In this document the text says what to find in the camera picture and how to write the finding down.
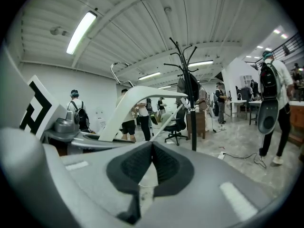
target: white curved structure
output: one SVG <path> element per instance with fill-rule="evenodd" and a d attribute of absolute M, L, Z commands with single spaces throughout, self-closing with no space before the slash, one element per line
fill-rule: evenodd
<path fill-rule="evenodd" d="M 130 109 L 141 100 L 151 97 L 186 98 L 187 95 L 183 93 L 177 93 L 169 90 L 156 89 L 146 86 L 136 86 L 134 88 L 131 88 L 124 95 L 123 99 L 116 107 L 113 116 L 109 119 L 105 128 L 100 133 L 99 140 L 113 141 L 115 134 L 119 130 L 120 125 L 123 123 L 123 120 L 127 116 Z"/>

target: wooden cabinet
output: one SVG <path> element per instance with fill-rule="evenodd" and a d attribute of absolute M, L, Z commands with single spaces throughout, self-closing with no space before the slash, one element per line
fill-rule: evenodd
<path fill-rule="evenodd" d="M 290 122 L 294 127 L 304 128 L 304 106 L 290 106 Z"/>
<path fill-rule="evenodd" d="M 297 146 L 304 143 L 304 106 L 290 105 L 290 123 L 294 127 L 288 140 Z"/>
<path fill-rule="evenodd" d="M 205 112 L 196 112 L 196 132 L 202 134 L 203 139 L 205 139 L 206 129 L 205 129 Z M 191 127 L 191 117 L 187 114 L 187 130 L 188 138 L 191 138 L 192 127 Z"/>

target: white shirt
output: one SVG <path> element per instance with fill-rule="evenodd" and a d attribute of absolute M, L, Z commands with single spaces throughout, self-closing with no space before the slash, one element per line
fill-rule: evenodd
<path fill-rule="evenodd" d="M 81 108 L 81 105 L 82 105 L 82 101 L 79 100 L 79 99 L 77 99 L 77 98 L 74 99 L 73 101 L 74 101 L 75 105 L 77 106 L 77 108 L 80 109 L 80 108 Z M 73 105 L 71 102 L 67 103 L 66 108 L 67 108 L 68 111 L 72 111 L 72 112 L 75 112 L 75 111 L 76 111 L 74 105 Z"/>
<path fill-rule="evenodd" d="M 265 63 L 271 63 L 271 61 L 272 61 L 272 59 L 266 59 Z M 282 63 L 279 60 L 274 60 L 272 62 L 272 65 L 276 68 L 276 70 L 279 74 L 279 79 L 280 79 L 281 85 L 282 85 L 280 96 L 277 99 L 279 102 L 279 109 L 282 109 L 289 102 L 289 99 L 287 97 L 286 87 L 288 85 L 292 85 L 294 82 L 284 63 Z M 259 92 L 262 92 L 260 79 L 259 79 L 258 85 L 259 85 Z"/>
<path fill-rule="evenodd" d="M 144 100 L 140 101 L 138 104 L 147 104 L 147 100 L 144 99 Z M 149 115 L 148 110 L 145 106 L 138 107 L 138 113 L 139 113 L 139 116 L 148 116 Z"/>
<path fill-rule="evenodd" d="M 120 101 L 123 99 L 124 95 L 121 95 L 117 101 L 116 101 L 116 107 L 118 106 L 118 104 L 120 103 Z M 128 115 L 125 117 L 123 123 L 128 122 L 128 121 L 132 121 L 133 120 L 133 116 L 132 116 L 132 112 L 129 111 Z"/>

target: shorts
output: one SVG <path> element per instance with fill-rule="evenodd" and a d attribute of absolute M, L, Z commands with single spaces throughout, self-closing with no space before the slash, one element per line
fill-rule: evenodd
<path fill-rule="evenodd" d="M 134 120 L 124 122 L 122 124 L 122 126 L 123 126 L 123 134 L 129 133 L 130 135 L 134 135 L 134 133 L 135 133 L 135 122 L 134 122 Z"/>

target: power strip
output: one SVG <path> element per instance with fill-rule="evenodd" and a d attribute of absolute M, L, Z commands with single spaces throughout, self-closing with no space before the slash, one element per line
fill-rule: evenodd
<path fill-rule="evenodd" d="M 225 154 L 226 154 L 226 152 L 223 152 L 223 151 L 222 151 L 222 152 L 219 154 L 218 158 L 219 158 L 220 160 L 224 159 Z"/>

